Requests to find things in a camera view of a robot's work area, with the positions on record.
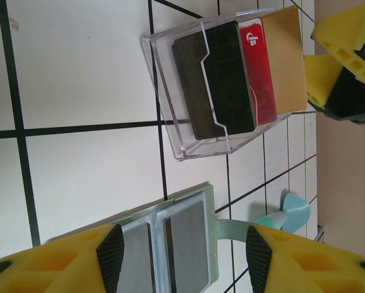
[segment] white logo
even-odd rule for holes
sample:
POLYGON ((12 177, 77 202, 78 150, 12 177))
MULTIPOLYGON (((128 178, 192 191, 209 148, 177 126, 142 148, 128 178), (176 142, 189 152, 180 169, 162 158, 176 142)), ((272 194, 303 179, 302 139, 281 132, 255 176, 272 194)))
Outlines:
POLYGON ((254 46, 255 44, 257 44, 256 40, 258 40, 258 37, 254 37, 253 34, 249 32, 246 35, 246 39, 249 41, 250 46, 254 46))

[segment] beige wall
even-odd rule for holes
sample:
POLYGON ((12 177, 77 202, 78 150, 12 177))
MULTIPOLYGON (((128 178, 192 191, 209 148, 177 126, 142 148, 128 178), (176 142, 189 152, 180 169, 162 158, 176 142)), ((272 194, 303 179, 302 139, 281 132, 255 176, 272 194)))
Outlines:
MULTIPOLYGON (((363 2, 316 0, 316 21, 363 2)), ((365 255, 365 125, 317 115, 317 182, 325 242, 365 255)))

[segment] red card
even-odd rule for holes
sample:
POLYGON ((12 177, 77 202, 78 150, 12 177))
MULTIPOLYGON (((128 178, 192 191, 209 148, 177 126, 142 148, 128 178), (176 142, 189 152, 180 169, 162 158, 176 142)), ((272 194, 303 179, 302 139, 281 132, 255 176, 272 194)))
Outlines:
POLYGON ((239 26, 257 125, 264 125, 275 121, 277 114, 262 20, 255 18, 239 26))

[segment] teal plastic object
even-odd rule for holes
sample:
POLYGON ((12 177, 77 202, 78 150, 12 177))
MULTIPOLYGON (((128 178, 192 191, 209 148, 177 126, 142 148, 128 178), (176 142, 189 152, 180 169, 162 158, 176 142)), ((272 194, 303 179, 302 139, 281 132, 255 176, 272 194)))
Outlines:
POLYGON ((282 210, 288 216, 282 230, 289 233, 298 231, 310 219, 309 203, 291 192, 284 198, 282 210))
POLYGON ((280 229, 286 222, 287 218, 288 215, 285 212, 278 211, 261 217, 256 221, 256 223, 271 228, 280 229))

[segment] white tile floor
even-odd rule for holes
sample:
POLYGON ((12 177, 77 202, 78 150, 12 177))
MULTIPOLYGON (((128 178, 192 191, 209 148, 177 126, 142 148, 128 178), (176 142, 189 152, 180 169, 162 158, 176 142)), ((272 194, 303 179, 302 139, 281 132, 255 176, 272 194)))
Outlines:
MULTIPOLYGON (((314 18, 312 0, 296 3, 314 18)), ((161 31, 218 8, 291 4, 0 0, 0 257, 203 182, 214 185, 219 219, 254 221, 276 211, 290 188, 312 207, 297 234, 314 238, 315 113, 292 115, 229 157, 176 162, 139 43, 149 10, 161 31), (6 5, 18 30, 2 16, 6 5)), ((303 50, 313 54, 313 22, 300 16, 303 50)), ((252 292, 245 246, 219 241, 218 253, 219 280, 208 292, 252 292)))

